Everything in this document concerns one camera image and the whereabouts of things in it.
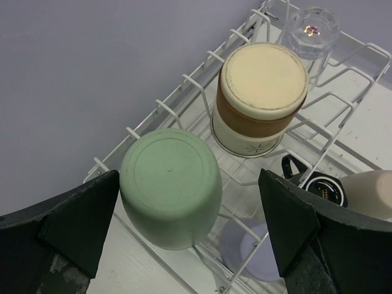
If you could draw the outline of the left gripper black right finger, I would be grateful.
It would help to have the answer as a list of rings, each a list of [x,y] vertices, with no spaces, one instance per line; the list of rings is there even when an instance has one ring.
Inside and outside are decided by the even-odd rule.
[[[350,211],[269,170],[258,178],[289,293],[391,293],[391,223]]]

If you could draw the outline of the tall beige cup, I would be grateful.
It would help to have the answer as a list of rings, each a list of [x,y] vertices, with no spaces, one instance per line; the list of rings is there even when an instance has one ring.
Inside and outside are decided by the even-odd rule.
[[[351,211],[391,222],[391,170],[373,170],[340,178]]]

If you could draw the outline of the lavender plastic cup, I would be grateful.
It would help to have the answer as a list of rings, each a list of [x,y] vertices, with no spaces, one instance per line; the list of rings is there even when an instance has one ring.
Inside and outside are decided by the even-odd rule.
[[[266,235],[268,231],[266,223],[249,218],[242,218],[241,222],[247,225],[263,242],[240,275],[262,282],[278,281],[280,275],[270,238]],[[219,238],[219,254],[227,268],[235,273],[256,245],[256,240],[245,229],[230,220],[224,225]]]

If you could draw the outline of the small clear faceted glass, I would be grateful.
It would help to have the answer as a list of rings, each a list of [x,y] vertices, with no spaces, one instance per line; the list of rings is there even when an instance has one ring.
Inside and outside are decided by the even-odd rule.
[[[288,17],[277,43],[302,60],[312,89],[325,70],[339,35],[340,21],[333,13],[309,7]]]

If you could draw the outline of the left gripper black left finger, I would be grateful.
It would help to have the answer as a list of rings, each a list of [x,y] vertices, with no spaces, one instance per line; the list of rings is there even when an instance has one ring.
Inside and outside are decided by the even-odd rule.
[[[119,173],[110,170],[1,216],[1,293],[86,293],[118,192]]]

